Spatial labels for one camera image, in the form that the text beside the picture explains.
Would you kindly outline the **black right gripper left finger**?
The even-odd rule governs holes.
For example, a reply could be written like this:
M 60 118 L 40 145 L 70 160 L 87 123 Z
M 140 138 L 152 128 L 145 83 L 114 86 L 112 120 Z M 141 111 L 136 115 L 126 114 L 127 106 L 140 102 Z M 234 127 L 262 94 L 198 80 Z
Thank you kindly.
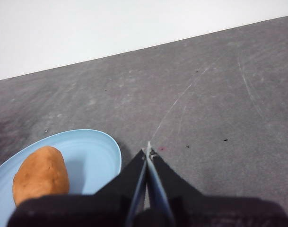
M 9 227 L 123 227 L 142 210 L 146 155 L 140 150 L 113 180 L 94 194 L 48 195 L 15 209 Z

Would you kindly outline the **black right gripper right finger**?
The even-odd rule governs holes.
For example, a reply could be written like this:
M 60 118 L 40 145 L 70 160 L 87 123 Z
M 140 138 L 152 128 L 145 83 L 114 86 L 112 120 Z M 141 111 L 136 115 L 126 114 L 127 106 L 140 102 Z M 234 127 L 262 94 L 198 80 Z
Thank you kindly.
M 146 149 L 150 204 L 176 227 L 287 227 L 288 215 L 272 201 L 252 197 L 208 196 Z

